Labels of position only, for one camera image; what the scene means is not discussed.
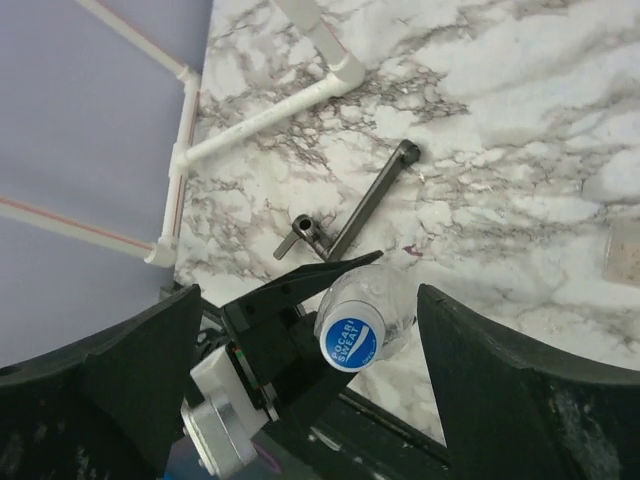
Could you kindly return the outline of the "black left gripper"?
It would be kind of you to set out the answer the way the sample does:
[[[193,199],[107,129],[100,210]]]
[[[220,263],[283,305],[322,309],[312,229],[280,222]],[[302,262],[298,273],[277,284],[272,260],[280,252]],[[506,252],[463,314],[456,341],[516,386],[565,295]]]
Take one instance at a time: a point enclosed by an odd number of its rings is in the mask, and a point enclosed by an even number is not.
[[[218,310],[228,337],[222,346],[239,349],[256,383],[273,387],[279,419],[265,426],[288,441],[306,440],[353,377],[327,363],[314,335],[316,314],[305,312],[303,302],[382,255],[374,251],[351,260],[303,265]]]

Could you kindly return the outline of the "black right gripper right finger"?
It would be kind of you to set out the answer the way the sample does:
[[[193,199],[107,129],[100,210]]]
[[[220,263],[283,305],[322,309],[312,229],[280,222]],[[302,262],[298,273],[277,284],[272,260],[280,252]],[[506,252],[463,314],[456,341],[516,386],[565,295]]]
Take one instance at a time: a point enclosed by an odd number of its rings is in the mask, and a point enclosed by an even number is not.
[[[638,478],[638,371],[554,348],[430,285],[417,324],[455,478]]]

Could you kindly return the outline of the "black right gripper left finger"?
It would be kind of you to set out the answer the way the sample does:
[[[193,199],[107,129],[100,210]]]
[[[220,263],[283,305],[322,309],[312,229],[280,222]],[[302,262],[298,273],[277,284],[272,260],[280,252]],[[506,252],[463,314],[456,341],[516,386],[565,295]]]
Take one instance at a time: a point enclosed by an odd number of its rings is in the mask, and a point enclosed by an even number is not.
[[[159,479],[201,323],[186,287],[94,335],[1,370],[4,479]]]

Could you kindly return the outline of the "blue white cap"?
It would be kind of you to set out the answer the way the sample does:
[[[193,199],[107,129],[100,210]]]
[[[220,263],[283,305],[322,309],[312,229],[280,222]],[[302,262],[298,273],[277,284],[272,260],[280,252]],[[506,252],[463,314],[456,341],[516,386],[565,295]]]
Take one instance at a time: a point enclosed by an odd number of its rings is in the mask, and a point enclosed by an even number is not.
[[[377,360],[384,334],[380,313],[368,303],[350,300],[338,304],[322,320],[320,350],[334,369],[357,373]]]

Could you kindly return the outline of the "clear plastic bottle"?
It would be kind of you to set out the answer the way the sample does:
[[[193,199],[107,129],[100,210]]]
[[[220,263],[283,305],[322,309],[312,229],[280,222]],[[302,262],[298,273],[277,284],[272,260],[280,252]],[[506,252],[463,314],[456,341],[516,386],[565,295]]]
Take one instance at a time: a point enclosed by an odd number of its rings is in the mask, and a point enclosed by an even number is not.
[[[375,362],[389,359],[404,347],[416,318],[416,289],[403,273],[375,264],[342,275],[319,304],[314,325],[318,342],[322,320],[338,304],[350,300],[368,303],[382,316],[385,334]]]

